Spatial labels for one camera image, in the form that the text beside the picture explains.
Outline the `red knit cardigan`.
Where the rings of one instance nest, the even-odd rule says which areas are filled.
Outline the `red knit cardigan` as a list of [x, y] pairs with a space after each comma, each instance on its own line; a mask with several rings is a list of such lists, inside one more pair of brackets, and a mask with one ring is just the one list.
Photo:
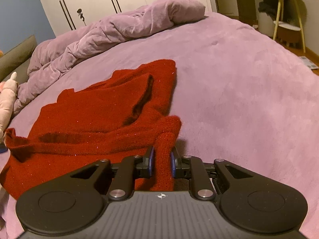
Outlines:
[[135, 70], [117, 70], [111, 78], [81, 91], [62, 91], [41, 108], [27, 137], [7, 129], [10, 157], [1, 185], [15, 199], [25, 191], [100, 159], [155, 149], [155, 175], [140, 179], [139, 190], [171, 191], [170, 151], [181, 120], [169, 115], [177, 76], [174, 61], [160, 59]]

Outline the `black clothes pile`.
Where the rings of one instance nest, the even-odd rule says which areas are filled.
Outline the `black clothes pile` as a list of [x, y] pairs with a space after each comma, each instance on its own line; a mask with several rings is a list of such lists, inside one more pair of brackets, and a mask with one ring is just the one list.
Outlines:
[[268, 15], [277, 14], [279, 0], [262, 0], [259, 3], [258, 12], [265, 12]]

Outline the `purple bed sheet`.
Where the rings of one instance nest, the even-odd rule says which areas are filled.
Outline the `purple bed sheet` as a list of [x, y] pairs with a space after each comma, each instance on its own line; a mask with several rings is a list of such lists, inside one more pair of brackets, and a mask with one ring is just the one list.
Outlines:
[[12, 121], [27, 136], [40, 109], [67, 88], [82, 90], [115, 70], [172, 59], [171, 114], [181, 118], [179, 152], [224, 158], [299, 190], [301, 231], [318, 238], [318, 76], [299, 57], [252, 27], [217, 13], [122, 44], [66, 73]]

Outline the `purple crumpled duvet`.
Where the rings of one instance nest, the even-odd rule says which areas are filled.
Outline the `purple crumpled duvet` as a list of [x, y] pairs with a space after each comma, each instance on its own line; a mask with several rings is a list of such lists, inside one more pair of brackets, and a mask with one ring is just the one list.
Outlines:
[[197, 22], [206, 7], [198, 0], [156, 0], [136, 10], [106, 16], [39, 44], [19, 85], [13, 114], [20, 111], [78, 63], [117, 44], [151, 36], [174, 25]]

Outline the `pink plush toy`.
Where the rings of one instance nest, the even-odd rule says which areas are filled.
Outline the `pink plush toy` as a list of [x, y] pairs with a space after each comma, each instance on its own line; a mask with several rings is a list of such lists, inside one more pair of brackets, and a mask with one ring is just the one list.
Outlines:
[[2, 85], [1, 90], [1, 143], [4, 141], [4, 133], [10, 122], [17, 92], [17, 72], [13, 72], [10, 78]]

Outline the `olive green headboard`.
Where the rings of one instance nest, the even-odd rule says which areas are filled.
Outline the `olive green headboard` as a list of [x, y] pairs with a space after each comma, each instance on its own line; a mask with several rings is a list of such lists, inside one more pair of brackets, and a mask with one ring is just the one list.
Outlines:
[[27, 69], [36, 46], [36, 38], [32, 35], [4, 54], [1, 57], [1, 81], [7, 81], [13, 72], [17, 72], [18, 85], [27, 82]]

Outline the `dark wooden door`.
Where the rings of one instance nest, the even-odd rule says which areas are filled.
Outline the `dark wooden door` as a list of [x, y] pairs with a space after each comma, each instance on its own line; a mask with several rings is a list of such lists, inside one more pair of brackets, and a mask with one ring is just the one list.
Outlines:
[[236, 0], [239, 20], [248, 25], [255, 25], [257, 21], [255, 0]]

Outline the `yellow-legged side table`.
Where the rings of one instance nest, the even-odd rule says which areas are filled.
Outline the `yellow-legged side table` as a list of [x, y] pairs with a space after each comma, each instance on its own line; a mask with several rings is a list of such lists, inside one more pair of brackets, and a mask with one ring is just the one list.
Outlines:
[[[286, 45], [290, 44], [296, 45], [297, 43], [301, 44], [303, 53], [306, 52], [305, 44], [305, 34], [302, 20], [301, 9], [299, 8], [301, 0], [278, 0], [276, 16], [273, 21], [275, 27], [273, 32], [273, 40], [277, 38], [286, 42]], [[295, 36], [298, 38], [296, 42], [291, 40], [291, 37], [288, 39], [280, 38], [278, 33], [279, 29], [285, 29], [285, 31], [296, 32]]]

